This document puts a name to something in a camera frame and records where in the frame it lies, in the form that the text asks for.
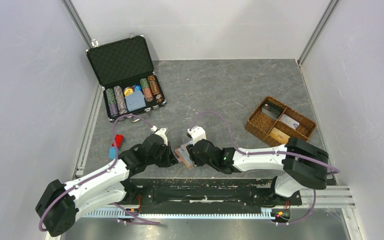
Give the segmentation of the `brown leather card holder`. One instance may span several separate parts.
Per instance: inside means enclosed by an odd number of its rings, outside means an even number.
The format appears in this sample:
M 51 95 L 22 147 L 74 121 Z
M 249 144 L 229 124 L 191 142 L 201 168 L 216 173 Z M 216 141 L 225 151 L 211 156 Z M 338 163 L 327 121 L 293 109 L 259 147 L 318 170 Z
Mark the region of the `brown leather card holder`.
M 174 155 L 178 162 L 183 162 L 187 168 L 192 168 L 195 166 L 187 150 L 187 146 L 191 145 L 192 143 L 193 141 L 190 140 L 174 150 Z

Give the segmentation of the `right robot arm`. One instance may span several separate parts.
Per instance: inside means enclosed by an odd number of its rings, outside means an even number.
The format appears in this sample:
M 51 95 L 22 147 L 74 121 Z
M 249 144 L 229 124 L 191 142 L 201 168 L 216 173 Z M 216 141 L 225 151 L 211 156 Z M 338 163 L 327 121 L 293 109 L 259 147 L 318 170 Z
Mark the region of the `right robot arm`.
M 251 170 L 282 171 L 269 189 L 269 199 L 282 204 L 295 192 L 308 188 L 327 187 L 329 155 L 326 151 L 299 138 L 292 137 L 286 144 L 269 148 L 218 148 L 206 139 L 187 146 L 193 163 L 208 165 L 225 175 Z

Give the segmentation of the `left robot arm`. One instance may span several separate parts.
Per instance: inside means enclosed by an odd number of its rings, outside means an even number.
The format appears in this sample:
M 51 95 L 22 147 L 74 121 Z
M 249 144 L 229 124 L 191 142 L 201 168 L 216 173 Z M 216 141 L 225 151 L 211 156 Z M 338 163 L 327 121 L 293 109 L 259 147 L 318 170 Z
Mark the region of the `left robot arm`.
M 57 237 L 100 207 L 121 201 L 131 204 L 137 198 L 131 177 L 148 166 L 168 168 L 176 162 L 166 130 L 161 128 L 92 173 L 65 183 L 58 179 L 51 181 L 35 207 L 40 217 L 38 228 Z

